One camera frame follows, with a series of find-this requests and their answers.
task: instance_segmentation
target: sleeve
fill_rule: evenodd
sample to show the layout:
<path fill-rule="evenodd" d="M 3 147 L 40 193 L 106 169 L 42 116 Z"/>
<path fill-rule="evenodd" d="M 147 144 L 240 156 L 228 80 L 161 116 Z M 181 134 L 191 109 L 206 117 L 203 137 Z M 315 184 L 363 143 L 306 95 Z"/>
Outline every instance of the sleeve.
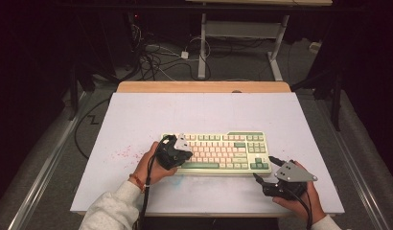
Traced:
<path fill-rule="evenodd" d="M 88 209 L 81 230 L 129 229 L 139 217 L 136 201 L 140 189 L 125 181 L 114 193 L 104 193 Z"/>
<path fill-rule="evenodd" d="M 331 216 L 327 215 L 322 220 L 312 225 L 311 230 L 340 230 Z"/>

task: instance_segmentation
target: desk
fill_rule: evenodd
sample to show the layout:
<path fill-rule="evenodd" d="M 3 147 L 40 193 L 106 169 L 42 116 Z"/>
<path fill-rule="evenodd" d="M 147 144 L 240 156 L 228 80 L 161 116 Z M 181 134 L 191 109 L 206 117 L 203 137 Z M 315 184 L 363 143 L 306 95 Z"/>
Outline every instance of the desk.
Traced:
<path fill-rule="evenodd" d="M 259 4 L 259 5 L 288 5 L 288 6 L 331 6 L 332 0 L 187 0 L 199 2 L 204 5 L 209 3 L 226 4 Z M 206 36 L 233 36 L 252 38 L 275 38 L 275 46 L 272 52 L 267 53 L 269 65 L 274 79 L 282 81 L 280 68 L 277 64 L 277 54 L 283 41 L 284 32 L 287 28 L 289 15 L 284 15 L 281 23 L 257 23 L 257 22 L 234 22 L 234 21 L 208 21 L 206 13 L 202 14 L 200 32 L 200 52 L 198 74 L 199 79 L 205 79 L 206 65 Z"/>
<path fill-rule="evenodd" d="M 181 93 L 172 93 L 178 89 Z M 230 93 L 234 90 L 244 93 Z M 226 81 L 122 82 L 110 101 L 71 211 L 84 213 L 102 193 L 116 190 L 134 171 L 141 153 L 163 132 L 253 129 L 266 133 L 270 155 L 299 160 L 319 178 L 315 186 L 326 213 L 344 212 L 301 106 L 287 84 Z M 277 179 L 270 176 L 266 181 Z M 263 195 L 253 176 L 174 175 L 151 186 L 146 215 L 275 218 L 290 211 Z"/>

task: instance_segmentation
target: wristband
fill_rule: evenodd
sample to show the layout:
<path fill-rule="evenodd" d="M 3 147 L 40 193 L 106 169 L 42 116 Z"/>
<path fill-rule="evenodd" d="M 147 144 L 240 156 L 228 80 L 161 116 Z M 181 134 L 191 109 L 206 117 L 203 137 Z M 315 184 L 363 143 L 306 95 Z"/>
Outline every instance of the wristband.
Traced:
<path fill-rule="evenodd" d="M 137 173 L 130 174 L 128 177 L 133 177 L 134 180 L 136 180 L 137 187 L 139 187 L 141 193 L 143 194 L 146 190 L 146 184 L 144 184 L 144 183 L 142 183 L 142 181 L 140 181 L 139 177 L 137 176 Z"/>

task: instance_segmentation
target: keyboard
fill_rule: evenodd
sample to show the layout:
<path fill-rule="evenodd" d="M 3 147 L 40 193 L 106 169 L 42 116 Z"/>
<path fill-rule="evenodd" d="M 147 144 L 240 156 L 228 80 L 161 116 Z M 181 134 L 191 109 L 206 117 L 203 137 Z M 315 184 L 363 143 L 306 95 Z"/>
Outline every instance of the keyboard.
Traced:
<path fill-rule="evenodd" d="M 176 174 L 252 175 L 271 174 L 266 136 L 261 131 L 183 133 L 193 156 Z"/>

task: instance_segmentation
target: wrist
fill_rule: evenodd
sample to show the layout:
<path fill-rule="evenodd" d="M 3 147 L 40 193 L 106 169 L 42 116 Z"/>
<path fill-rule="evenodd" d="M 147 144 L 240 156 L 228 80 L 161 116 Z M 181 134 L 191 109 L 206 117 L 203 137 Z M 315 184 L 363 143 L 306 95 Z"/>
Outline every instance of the wrist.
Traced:
<path fill-rule="evenodd" d="M 312 213 L 312 224 L 315 224 L 316 222 L 322 220 L 325 217 L 326 214 L 323 211 Z"/>
<path fill-rule="evenodd" d="M 128 181 L 136 185 L 141 193 L 143 194 L 146 190 L 146 179 L 143 178 L 142 176 L 139 176 L 137 172 L 131 174 L 128 178 Z"/>

